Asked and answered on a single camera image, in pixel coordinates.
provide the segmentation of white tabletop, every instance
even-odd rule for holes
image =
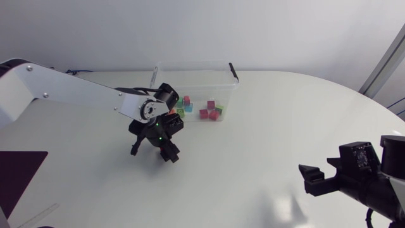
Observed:
[[[298,164],[335,170],[328,157],[354,141],[404,134],[378,103],[332,82],[287,72],[238,72],[222,122],[189,122],[173,136],[176,163],[148,141],[130,155],[131,119],[34,101],[0,130],[1,150],[49,155],[9,222],[21,225],[54,203],[37,227],[366,227],[366,207],[343,193],[306,194]],[[89,73],[110,87],[148,86],[151,72]],[[388,227],[374,213],[375,227]]]

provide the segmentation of pink cube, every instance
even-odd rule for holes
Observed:
[[[215,101],[207,101],[207,106],[208,106],[208,109],[214,109]]]
[[[208,110],[200,110],[200,118],[201,119],[208,118]]]
[[[218,117],[220,117],[220,112],[219,112],[219,111],[213,110],[213,111],[209,114],[209,118],[212,119],[212,120],[217,120]]]
[[[184,106],[190,105],[190,97],[184,96],[183,102],[184,102]]]

